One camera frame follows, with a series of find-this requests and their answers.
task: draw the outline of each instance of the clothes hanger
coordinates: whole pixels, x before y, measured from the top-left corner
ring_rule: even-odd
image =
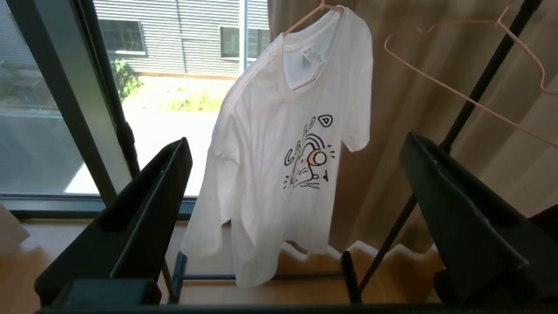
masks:
[[[339,12],[343,12],[343,8],[335,6],[335,5],[329,5],[329,4],[325,4],[325,0],[322,0],[320,2],[320,5],[318,5],[314,10],[312,10],[310,13],[308,13],[306,16],[304,16],[303,18],[300,19],[300,21],[294,23],[292,26],[290,26],[283,34],[282,36],[285,38],[285,36],[289,35],[292,31],[294,31],[298,26],[300,26],[302,23],[306,22],[309,18],[311,18],[312,16],[314,16],[318,11],[321,11],[323,9],[329,9],[329,10],[336,10]],[[293,88],[293,91],[296,91],[298,89],[301,89],[303,87],[305,87],[308,84],[312,84],[314,83],[314,81],[316,81],[315,78],[302,83],[301,85]]]
[[[504,9],[504,11],[500,14],[500,16],[498,17],[498,19],[496,21],[494,20],[474,20],[474,19],[465,19],[465,20],[456,20],[456,21],[445,21],[445,22],[440,22],[440,23],[436,23],[434,25],[432,25],[428,30],[423,31],[420,27],[418,27],[416,30],[401,30],[401,31],[396,31],[393,32],[390,36],[387,37],[387,39],[384,41],[384,49],[391,54],[395,59],[397,59],[399,62],[401,62],[403,65],[406,65],[408,68],[414,70],[416,73],[422,75],[423,77],[430,79],[432,82],[444,87],[445,89],[447,89],[448,91],[460,96],[462,99],[465,99],[467,101],[469,101],[470,103],[474,104],[475,106],[477,106],[479,109],[484,110],[487,113],[492,114],[494,117],[503,120],[504,122],[508,123],[509,125],[512,125],[513,127],[517,128],[518,130],[522,131],[523,133],[526,133],[534,138],[536,138],[537,140],[541,141],[542,143],[545,143],[547,145],[550,145],[551,147],[557,148],[558,149],[558,144],[554,143],[551,140],[546,140],[544,138],[542,138],[541,136],[533,133],[532,131],[529,131],[528,129],[526,129],[523,126],[520,126],[519,124],[513,122],[512,120],[496,113],[495,111],[493,111],[492,109],[487,108],[486,106],[483,106],[482,104],[480,104],[477,101],[474,101],[472,99],[470,99],[469,97],[467,97],[465,94],[463,94],[462,92],[457,91],[456,89],[450,87],[447,84],[444,84],[443,82],[433,78],[432,76],[422,72],[419,68],[415,67],[414,65],[411,65],[409,62],[405,61],[404,59],[402,59],[400,56],[398,56],[395,52],[391,51],[388,48],[388,44],[390,42],[390,40],[399,34],[402,33],[409,33],[412,31],[418,31],[419,34],[421,35],[426,35],[428,33],[430,33],[432,30],[440,28],[441,26],[447,26],[447,25],[460,25],[460,24],[491,24],[494,25],[500,29],[502,29],[504,32],[506,32],[506,34],[537,64],[537,66],[539,67],[539,70],[541,72],[541,82],[539,84],[539,88],[541,90],[541,93],[547,94],[547,95],[558,95],[557,91],[549,91],[547,88],[544,87],[544,81],[545,81],[545,77],[546,77],[546,71],[544,69],[544,65],[542,65],[542,62],[536,57],[536,55],[527,47],[526,44],[523,44],[523,42],[521,42],[521,40],[519,38],[517,38],[517,36],[515,36],[502,22],[502,18],[506,15],[507,11],[509,10],[509,5]]]

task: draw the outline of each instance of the shirt neckline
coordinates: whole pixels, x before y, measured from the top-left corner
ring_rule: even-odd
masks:
[[[316,90],[318,83],[322,80],[322,77],[324,76],[326,71],[328,71],[328,69],[330,68],[330,60],[335,57],[335,51],[338,47],[340,32],[343,26],[344,17],[346,16],[346,10],[347,10],[347,8],[341,5],[338,5],[337,7],[342,8],[343,11],[339,12],[336,10],[330,10],[312,25],[308,26],[307,28],[301,31],[290,33],[285,38],[283,37],[283,33],[279,34],[280,42],[278,44],[280,46],[279,47],[280,51],[277,56],[277,65],[279,67],[276,71],[277,83],[279,85],[283,97],[287,101],[292,103],[300,103],[303,102],[305,99],[307,99]],[[322,35],[330,27],[330,25],[334,24],[335,22],[338,22],[335,38],[331,45],[330,55],[325,60],[325,65],[323,66],[323,69],[317,74],[314,82],[305,86],[302,90],[299,91],[293,90],[289,86],[285,74],[285,69],[283,64],[283,58],[285,52],[302,48],[303,46],[305,46],[306,44],[314,40],[316,37]]]

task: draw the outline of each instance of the cartoon character print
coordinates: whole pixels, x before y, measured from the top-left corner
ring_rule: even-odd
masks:
[[[312,117],[310,122],[304,125],[303,137],[296,142],[295,148],[289,149],[285,154],[283,164],[286,167],[291,166],[291,170],[289,175],[285,175],[283,189],[319,189],[320,183],[330,179],[325,165],[329,158],[335,158],[335,151],[331,150],[331,145],[324,144],[322,138],[316,134],[316,121],[323,128],[328,128],[333,124],[333,117],[330,114]]]

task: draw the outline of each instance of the gray building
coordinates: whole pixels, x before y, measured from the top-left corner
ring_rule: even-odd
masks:
[[[239,0],[94,0],[105,47],[139,73],[238,75]],[[248,60],[269,44],[266,0],[248,1]],[[0,62],[35,62],[0,0]]]

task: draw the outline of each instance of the t-shirt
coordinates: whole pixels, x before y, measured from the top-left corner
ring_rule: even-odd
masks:
[[[368,143],[371,33],[342,8],[279,35],[221,106],[181,250],[218,253],[230,221],[239,286],[269,280],[284,241],[326,252],[341,143]]]

